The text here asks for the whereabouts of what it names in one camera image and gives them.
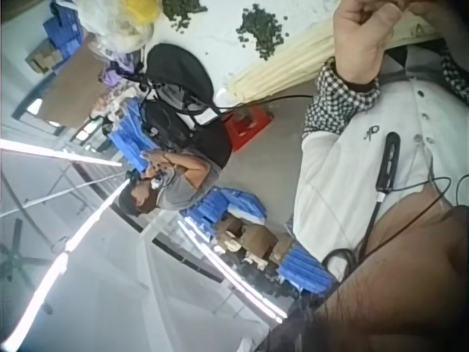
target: black cap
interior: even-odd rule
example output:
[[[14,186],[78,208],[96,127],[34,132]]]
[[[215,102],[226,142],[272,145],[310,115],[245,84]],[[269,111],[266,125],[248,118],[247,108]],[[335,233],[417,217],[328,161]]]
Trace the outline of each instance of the black cap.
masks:
[[[137,209],[132,197],[134,183],[130,182],[119,195],[119,206],[128,215],[139,216],[141,212]]]

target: gray t-shirt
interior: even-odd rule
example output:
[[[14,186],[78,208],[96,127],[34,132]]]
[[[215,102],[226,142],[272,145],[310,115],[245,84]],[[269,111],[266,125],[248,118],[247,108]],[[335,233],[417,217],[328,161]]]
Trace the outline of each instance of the gray t-shirt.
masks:
[[[162,189],[156,199],[156,205],[165,210],[182,210],[196,204],[213,187],[220,167],[201,153],[193,150],[185,150],[182,154],[193,155],[206,161],[210,171],[199,188],[194,188],[185,178],[184,172],[178,168],[170,169],[162,180]]]

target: red stool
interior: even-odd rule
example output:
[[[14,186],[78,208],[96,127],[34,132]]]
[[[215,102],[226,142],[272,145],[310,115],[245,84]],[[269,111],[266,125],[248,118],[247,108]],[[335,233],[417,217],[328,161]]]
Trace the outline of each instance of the red stool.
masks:
[[[257,107],[239,111],[232,111],[225,115],[226,131],[232,141],[233,151],[241,149],[253,139],[260,131],[272,122],[273,116]]]

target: checkered sleeve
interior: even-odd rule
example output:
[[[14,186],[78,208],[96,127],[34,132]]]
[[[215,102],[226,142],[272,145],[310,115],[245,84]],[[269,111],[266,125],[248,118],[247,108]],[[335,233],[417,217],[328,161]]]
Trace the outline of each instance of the checkered sleeve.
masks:
[[[451,89],[462,101],[469,105],[469,73],[457,65],[448,49],[442,52],[441,58],[443,75],[445,75]]]
[[[370,84],[370,90],[356,92],[337,76],[335,64],[335,59],[330,58],[321,68],[318,93],[306,111],[303,138],[318,131],[341,134],[355,114],[371,109],[380,96],[377,78]]]

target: floor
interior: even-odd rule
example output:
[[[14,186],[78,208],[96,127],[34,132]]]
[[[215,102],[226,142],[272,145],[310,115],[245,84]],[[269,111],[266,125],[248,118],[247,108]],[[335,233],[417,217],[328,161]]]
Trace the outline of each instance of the floor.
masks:
[[[282,95],[314,94],[313,82],[293,87]],[[218,185],[256,194],[267,208],[266,225],[274,233],[286,232],[293,213],[301,163],[301,129],[306,98],[280,100],[268,108],[275,118],[241,150],[233,153]]]

